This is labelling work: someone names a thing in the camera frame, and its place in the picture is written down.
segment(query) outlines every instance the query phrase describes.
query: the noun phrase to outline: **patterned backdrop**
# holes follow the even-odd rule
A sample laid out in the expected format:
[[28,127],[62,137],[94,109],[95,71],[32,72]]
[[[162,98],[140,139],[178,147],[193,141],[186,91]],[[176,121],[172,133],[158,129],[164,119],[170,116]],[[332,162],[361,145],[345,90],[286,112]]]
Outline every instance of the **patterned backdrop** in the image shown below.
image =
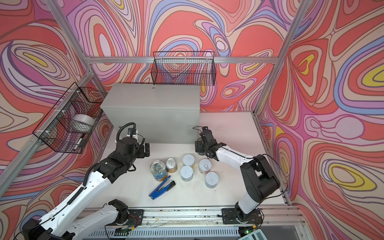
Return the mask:
[[384,239],[383,1],[315,0],[258,117],[316,239]]
[[[84,69],[42,1],[0,1],[0,23],[1,174]],[[83,154],[38,149],[0,198],[1,240],[13,239],[25,221],[39,219],[79,185],[110,127],[103,116]]]
[[[288,0],[60,2],[89,56],[153,56],[153,51],[205,51],[216,56],[277,56],[296,12]],[[114,83],[151,83],[151,64],[95,64]],[[251,111],[266,64],[219,64],[217,86],[202,87],[202,111]]]

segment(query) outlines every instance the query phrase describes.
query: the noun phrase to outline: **gray box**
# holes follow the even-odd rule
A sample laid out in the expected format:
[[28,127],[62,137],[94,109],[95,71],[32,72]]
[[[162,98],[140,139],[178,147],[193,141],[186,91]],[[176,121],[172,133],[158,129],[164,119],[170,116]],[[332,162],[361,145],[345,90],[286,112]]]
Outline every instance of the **gray box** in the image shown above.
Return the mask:
[[116,83],[101,108],[116,129],[136,123],[146,142],[194,144],[198,138],[192,127],[199,126],[200,86]]

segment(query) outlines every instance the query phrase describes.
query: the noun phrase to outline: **white tabletop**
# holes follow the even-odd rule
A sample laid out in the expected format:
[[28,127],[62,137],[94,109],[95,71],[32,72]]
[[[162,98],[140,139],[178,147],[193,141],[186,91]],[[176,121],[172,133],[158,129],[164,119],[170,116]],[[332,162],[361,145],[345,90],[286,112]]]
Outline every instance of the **white tabletop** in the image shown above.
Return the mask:
[[[140,133],[140,123],[136,124]],[[226,143],[234,150],[253,156],[265,153],[251,113],[200,113],[200,126],[208,126],[217,142]],[[116,134],[116,129],[113,129],[102,159],[115,150]],[[205,157],[195,153],[193,144],[150,144],[150,147],[150,157],[136,159],[134,162],[136,171],[121,175],[87,207],[101,207],[113,199],[119,199],[129,207],[234,205],[246,193],[241,172],[214,159],[210,159],[211,171],[217,173],[219,183],[213,189],[206,187],[205,175],[199,172],[199,161]],[[192,154],[195,157],[194,175],[190,182],[184,182],[180,177],[182,158],[185,154]],[[154,179],[149,166],[155,160],[165,162],[168,158],[174,158],[177,161],[178,170],[175,173],[169,173],[172,180],[176,182],[176,186],[152,200],[148,195],[160,182]],[[280,190],[277,190],[271,196],[279,194]],[[267,199],[262,204],[283,203],[284,200],[280,196]]]

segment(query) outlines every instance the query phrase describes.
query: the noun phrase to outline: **wire basket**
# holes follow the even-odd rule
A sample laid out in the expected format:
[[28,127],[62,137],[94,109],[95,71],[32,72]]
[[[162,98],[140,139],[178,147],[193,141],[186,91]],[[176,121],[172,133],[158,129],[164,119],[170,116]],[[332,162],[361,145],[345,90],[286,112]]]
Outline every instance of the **wire basket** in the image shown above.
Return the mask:
[[[79,87],[77,84],[76,89],[71,90],[72,86],[73,84],[63,94],[62,98],[65,97],[67,92],[73,92],[73,94],[53,121],[44,130],[36,130],[53,110],[52,108],[33,130],[33,134],[55,152],[80,154],[84,151],[93,130],[101,118],[103,111],[100,105],[106,97],[106,93],[94,88]],[[76,120],[75,115],[80,116],[78,114],[87,115],[87,119],[92,122],[92,118],[94,123],[90,124],[88,122],[87,124]]]
[[157,51],[153,56],[153,84],[215,85],[215,53],[212,51]]

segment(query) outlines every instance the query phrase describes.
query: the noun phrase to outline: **small tin can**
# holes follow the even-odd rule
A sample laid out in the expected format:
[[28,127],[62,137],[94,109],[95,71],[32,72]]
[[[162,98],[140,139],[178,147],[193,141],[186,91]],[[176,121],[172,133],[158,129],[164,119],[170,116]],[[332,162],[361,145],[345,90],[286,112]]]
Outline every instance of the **small tin can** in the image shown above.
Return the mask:
[[191,168],[193,168],[195,165],[195,157],[191,154],[186,154],[183,157],[183,164],[184,166],[190,166]]
[[218,175],[215,172],[209,172],[205,175],[205,185],[209,188],[215,188],[218,183]]
[[166,165],[162,161],[154,161],[149,169],[154,178],[159,182],[164,181],[168,177]]
[[180,170],[180,175],[184,182],[189,182],[193,178],[193,169],[190,166],[184,166]]
[[176,160],[173,158],[169,158],[166,161],[166,166],[167,166],[168,172],[172,173],[177,171],[177,163],[176,163]]
[[212,163],[208,159],[203,159],[199,162],[199,170],[202,174],[206,174],[211,170]]

